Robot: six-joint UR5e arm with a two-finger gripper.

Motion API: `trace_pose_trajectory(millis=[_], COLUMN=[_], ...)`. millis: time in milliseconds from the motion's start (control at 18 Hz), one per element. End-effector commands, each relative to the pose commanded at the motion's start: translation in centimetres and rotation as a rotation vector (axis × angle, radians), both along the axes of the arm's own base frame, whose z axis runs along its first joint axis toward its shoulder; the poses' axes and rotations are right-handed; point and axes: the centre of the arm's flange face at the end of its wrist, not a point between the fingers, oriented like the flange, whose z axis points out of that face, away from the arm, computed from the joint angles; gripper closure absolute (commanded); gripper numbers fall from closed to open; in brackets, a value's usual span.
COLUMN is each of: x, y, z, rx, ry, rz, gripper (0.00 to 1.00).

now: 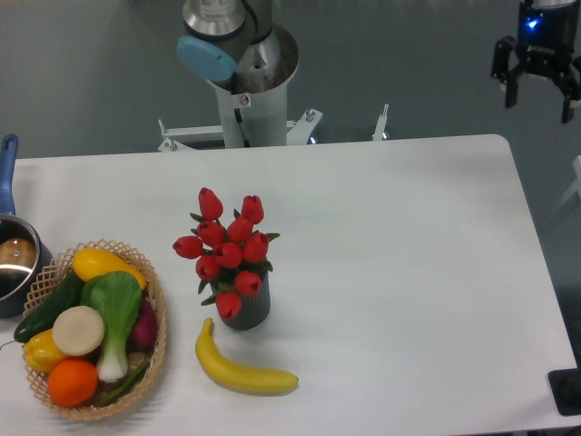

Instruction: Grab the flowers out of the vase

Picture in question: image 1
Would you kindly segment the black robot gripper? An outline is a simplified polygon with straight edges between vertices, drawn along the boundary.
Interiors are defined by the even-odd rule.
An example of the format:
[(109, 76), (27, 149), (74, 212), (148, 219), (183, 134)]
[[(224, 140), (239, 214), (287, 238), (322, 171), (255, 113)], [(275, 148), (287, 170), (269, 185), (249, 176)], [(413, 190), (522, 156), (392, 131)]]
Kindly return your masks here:
[(580, 57), (574, 56), (579, 10), (579, 1), (519, 2), (517, 40), (508, 35), (495, 42), (490, 72), (504, 90), (506, 108), (517, 104), (519, 77), (532, 74), (551, 79), (564, 98), (560, 122), (572, 120), (580, 105)]

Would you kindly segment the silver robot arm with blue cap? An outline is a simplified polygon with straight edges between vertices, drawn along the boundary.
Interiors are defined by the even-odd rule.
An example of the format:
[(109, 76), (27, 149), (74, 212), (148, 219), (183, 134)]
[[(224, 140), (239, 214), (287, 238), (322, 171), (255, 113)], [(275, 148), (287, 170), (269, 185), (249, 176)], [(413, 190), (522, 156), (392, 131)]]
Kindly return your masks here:
[[(523, 74), (549, 79), (564, 97), (562, 123), (580, 103), (580, 55), (574, 49), (577, 1), (521, 1), (517, 36), (495, 44), (491, 77), (517, 102)], [(270, 1), (187, 1), (186, 34), (177, 44), (181, 62), (229, 94), (257, 94), (290, 80), (299, 62), (292, 36), (272, 22)]]

